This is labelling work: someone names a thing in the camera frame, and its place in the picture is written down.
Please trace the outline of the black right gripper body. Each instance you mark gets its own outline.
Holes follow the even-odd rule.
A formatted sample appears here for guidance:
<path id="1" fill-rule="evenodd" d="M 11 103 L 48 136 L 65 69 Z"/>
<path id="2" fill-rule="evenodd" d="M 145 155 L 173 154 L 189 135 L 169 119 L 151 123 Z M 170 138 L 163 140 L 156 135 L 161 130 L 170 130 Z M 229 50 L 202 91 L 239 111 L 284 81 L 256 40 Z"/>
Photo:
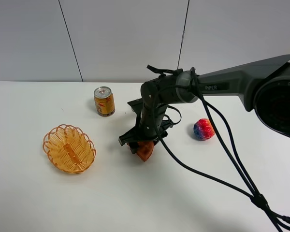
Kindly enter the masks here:
<path id="1" fill-rule="evenodd" d="M 136 113 L 135 126 L 125 134 L 119 136 L 121 146 L 129 143 L 137 143 L 144 141 L 158 142 L 158 136 L 155 129 L 158 129 L 161 136 L 167 134 L 167 129 L 172 127 L 172 123 L 164 120 L 167 104 L 162 104 L 158 108 L 151 110 L 142 99 L 136 99 L 128 102 L 128 105 Z"/>

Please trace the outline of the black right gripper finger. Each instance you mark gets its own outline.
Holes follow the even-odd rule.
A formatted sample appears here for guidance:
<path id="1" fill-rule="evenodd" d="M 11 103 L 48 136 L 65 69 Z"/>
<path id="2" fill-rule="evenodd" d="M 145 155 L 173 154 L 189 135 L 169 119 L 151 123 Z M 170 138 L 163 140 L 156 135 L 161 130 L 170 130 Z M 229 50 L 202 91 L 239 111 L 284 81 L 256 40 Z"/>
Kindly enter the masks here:
<path id="1" fill-rule="evenodd" d="M 130 143 L 127 143 L 127 145 L 129 146 L 130 148 L 130 151 L 132 154 L 136 154 L 138 149 L 139 149 L 139 144 L 138 142 L 130 142 Z"/>

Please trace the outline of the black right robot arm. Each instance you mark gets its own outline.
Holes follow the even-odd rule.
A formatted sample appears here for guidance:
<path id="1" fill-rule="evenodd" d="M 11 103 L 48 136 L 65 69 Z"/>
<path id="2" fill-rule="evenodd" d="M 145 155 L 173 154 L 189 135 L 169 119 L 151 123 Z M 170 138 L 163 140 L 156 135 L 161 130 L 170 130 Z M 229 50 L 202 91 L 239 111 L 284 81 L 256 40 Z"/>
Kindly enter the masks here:
<path id="1" fill-rule="evenodd" d="M 148 66 L 158 78 L 141 86 L 141 98 L 130 101 L 136 113 L 135 126 L 119 137 L 136 153 L 140 142 L 159 141 L 172 122 L 164 120 L 169 104 L 197 101 L 198 87 L 205 96 L 237 96 L 246 111 L 255 111 L 270 129 L 290 138 L 290 54 L 263 59 L 202 75 L 182 69 Z"/>

